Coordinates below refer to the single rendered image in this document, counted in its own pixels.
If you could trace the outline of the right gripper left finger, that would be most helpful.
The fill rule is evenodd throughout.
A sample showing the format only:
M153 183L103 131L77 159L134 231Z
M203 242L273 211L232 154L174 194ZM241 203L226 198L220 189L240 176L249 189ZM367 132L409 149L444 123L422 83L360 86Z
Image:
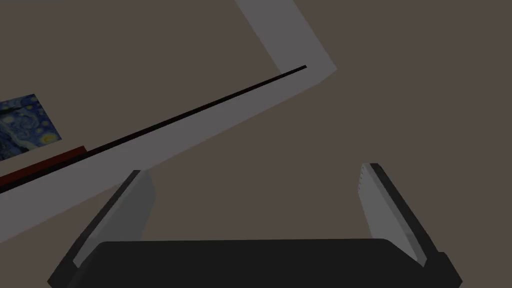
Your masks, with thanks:
M131 172L73 243L71 263L79 267L103 242L141 240L155 200L148 171Z

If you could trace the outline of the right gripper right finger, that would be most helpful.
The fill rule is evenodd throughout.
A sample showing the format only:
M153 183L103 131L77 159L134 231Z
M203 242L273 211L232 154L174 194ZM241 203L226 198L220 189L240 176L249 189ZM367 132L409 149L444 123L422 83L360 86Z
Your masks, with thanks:
M385 239L424 267L438 249L378 163L361 165L358 196L372 238Z

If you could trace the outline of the blue swirling night-sky painting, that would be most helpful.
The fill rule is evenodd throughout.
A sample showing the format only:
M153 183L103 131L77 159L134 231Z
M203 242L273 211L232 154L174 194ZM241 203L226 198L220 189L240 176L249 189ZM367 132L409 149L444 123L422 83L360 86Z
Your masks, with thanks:
M35 94L0 101L0 162L61 139Z

